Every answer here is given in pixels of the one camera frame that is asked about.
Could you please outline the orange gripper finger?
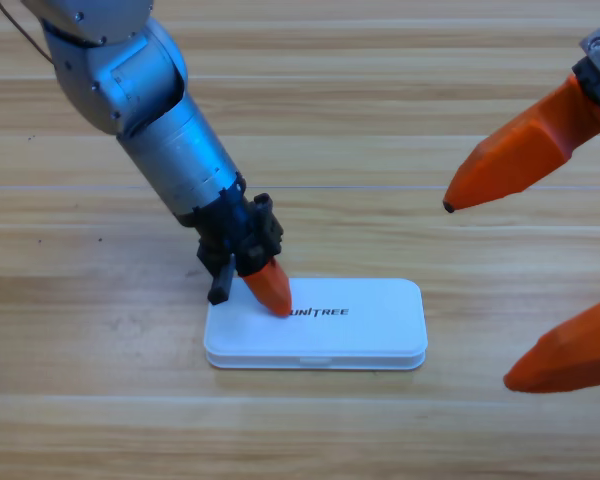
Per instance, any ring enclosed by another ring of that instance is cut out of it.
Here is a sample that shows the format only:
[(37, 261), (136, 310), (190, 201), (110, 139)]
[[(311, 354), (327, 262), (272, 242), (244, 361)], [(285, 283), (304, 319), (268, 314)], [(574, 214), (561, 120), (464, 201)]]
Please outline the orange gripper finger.
[(532, 394), (600, 386), (600, 303), (541, 336), (503, 382), (511, 391)]

